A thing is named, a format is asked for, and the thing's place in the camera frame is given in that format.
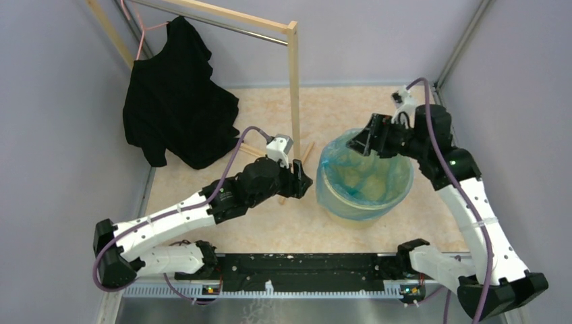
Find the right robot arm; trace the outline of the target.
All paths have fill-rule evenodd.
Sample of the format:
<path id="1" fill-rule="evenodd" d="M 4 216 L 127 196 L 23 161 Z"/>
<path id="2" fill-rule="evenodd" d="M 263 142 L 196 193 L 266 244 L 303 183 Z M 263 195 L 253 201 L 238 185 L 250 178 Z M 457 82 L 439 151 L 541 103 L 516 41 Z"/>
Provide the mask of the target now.
<path id="1" fill-rule="evenodd" d="M 526 305 L 548 289 L 508 241 L 486 195 L 482 173 L 471 153 L 453 144 L 452 118 L 440 105 L 420 105 L 413 114 L 373 114 L 347 148 L 381 159 L 409 157 L 448 206 L 471 254 L 471 264 L 444 255 L 423 239 L 398 247 L 397 273 L 427 275 L 456 294 L 478 323 Z"/>

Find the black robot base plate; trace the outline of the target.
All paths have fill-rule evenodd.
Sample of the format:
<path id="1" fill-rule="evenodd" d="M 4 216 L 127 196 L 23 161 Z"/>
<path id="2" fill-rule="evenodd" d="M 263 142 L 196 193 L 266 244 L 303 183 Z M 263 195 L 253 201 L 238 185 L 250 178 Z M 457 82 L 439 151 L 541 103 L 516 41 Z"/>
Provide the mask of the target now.
<path id="1" fill-rule="evenodd" d="M 223 292 L 381 292 L 390 283 L 420 288 L 427 275 L 408 272 L 395 254 L 313 253 L 217 255 L 197 273 L 176 273 L 177 281 L 213 281 Z"/>

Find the black hanging shirt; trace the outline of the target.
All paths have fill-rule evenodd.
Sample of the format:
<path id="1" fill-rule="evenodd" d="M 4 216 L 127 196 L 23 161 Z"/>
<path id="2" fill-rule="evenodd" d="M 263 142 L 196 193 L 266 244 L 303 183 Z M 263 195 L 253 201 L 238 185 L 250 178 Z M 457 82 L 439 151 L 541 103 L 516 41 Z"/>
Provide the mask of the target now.
<path id="1" fill-rule="evenodd" d="M 170 151 L 204 169 L 235 149 L 239 99 L 212 81 L 212 53 L 184 17 L 166 31 L 163 49 L 134 63 L 123 107 L 125 138 L 153 167 L 166 166 Z"/>

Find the pink clothes hanger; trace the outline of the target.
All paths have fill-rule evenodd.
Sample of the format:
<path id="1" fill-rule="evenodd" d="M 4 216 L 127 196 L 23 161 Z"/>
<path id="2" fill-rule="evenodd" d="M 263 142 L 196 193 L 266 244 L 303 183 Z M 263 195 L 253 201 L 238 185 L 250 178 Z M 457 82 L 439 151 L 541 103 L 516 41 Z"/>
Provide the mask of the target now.
<path id="1" fill-rule="evenodd" d="M 138 8 L 135 5 L 128 5 L 127 1 L 120 0 L 119 5 L 124 16 L 127 18 L 128 22 L 134 22 L 136 24 L 136 28 L 139 31 L 139 43 L 138 43 L 138 51 L 136 53 L 135 60 L 140 60 L 142 58 L 149 58 L 152 57 L 153 54 L 150 52 L 148 45 L 146 45 L 146 34 L 149 31 L 157 30 L 159 28 L 166 27 L 169 22 L 163 22 L 161 24 L 157 24 L 154 26 L 147 26 L 144 23 L 142 15 Z"/>

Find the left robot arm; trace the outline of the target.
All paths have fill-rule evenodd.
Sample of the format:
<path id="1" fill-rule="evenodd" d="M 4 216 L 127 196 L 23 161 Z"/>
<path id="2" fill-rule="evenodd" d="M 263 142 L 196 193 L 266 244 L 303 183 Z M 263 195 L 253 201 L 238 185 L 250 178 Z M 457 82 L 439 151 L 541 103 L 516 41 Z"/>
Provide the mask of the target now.
<path id="1" fill-rule="evenodd" d="M 236 175 L 214 181 L 163 211 L 123 223 L 104 219 L 94 233 L 93 281 L 103 291 L 116 292 L 141 277 L 157 274 L 209 279 L 218 267 L 212 244 L 198 240 L 164 246 L 164 242 L 244 216 L 274 196 L 301 199 L 312 184 L 301 161 L 283 167 L 261 157 Z"/>

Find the wooden clothes rack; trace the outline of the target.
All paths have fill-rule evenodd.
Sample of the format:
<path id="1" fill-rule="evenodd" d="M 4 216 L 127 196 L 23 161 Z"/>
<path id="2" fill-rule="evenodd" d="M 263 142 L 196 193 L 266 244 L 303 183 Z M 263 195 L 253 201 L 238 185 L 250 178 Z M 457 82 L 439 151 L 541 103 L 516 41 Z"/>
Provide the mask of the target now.
<path id="1" fill-rule="evenodd" d="M 116 8 L 123 14 L 119 1 L 113 2 Z M 240 11 L 235 11 L 232 9 L 227 9 L 218 5 L 213 5 L 205 3 L 202 1 L 133 1 L 133 5 L 142 5 L 144 7 L 149 7 L 163 11 L 166 13 L 174 14 L 177 16 L 183 16 L 189 18 L 196 22 L 201 22 L 203 24 L 208 24 L 210 26 L 216 26 L 225 30 L 236 32 L 238 34 L 243 34 L 250 36 L 252 38 L 257 38 L 262 41 L 278 44 L 287 48 L 288 51 L 288 69 L 289 69 L 289 101 L 290 101 L 290 112 L 291 112 L 291 137 L 294 141 L 293 143 L 293 156 L 299 159 L 302 163 L 308 160 L 312 149 L 314 148 L 314 143 L 310 142 L 307 147 L 302 150 L 301 145 L 301 123 L 300 123 L 300 101 L 299 101 L 299 40 L 298 40 L 298 23 L 296 21 L 291 21 L 288 24 L 275 22 L 268 20 L 266 18 L 260 18 L 253 16 L 248 13 L 243 13 Z M 100 27 L 103 29 L 104 33 L 107 35 L 111 44 L 115 47 L 116 51 L 126 64 L 129 69 L 132 69 L 136 54 L 133 54 L 122 36 L 119 34 L 115 26 L 113 25 L 111 19 L 107 15 L 99 1 L 87 1 L 86 2 L 92 15 L 96 18 Z M 234 22 L 239 22 L 242 24 L 247 24 L 250 26 L 255 26 L 259 29 L 270 30 L 279 34 L 286 36 L 285 40 L 268 36 L 265 34 L 260 34 L 259 32 L 254 32 L 251 30 L 246 30 L 240 28 L 239 26 L 234 26 L 228 23 L 223 23 L 222 20 L 231 20 Z M 136 28 L 134 22 L 128 22 L 127 18 L 123 14 L 123 20 L 127 27 L 130 29 L 132 36 L 139 43 L 139 31 Z"/>

